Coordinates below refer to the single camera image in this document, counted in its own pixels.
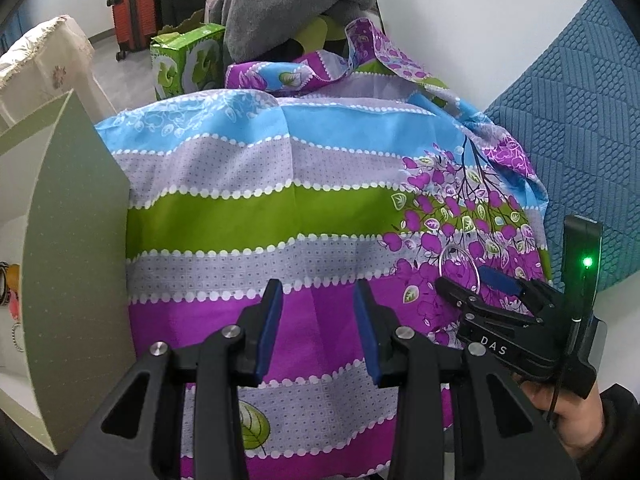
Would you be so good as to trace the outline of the person's right hand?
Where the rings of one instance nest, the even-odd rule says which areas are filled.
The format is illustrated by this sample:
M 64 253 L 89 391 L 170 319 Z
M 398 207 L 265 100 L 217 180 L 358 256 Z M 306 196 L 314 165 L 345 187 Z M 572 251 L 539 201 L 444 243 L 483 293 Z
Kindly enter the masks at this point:
M 537 410 L 551 408 L 552 387 L 526 382 L 520 386 Z M 575 460 L 586 455 L 598 442 L 604 431 L 602 400 L 595 382 L 587 399 L 570 391 L 561 390 L 556 399 L 554 414 L 558 416 L 555 431 L 566 452 Z

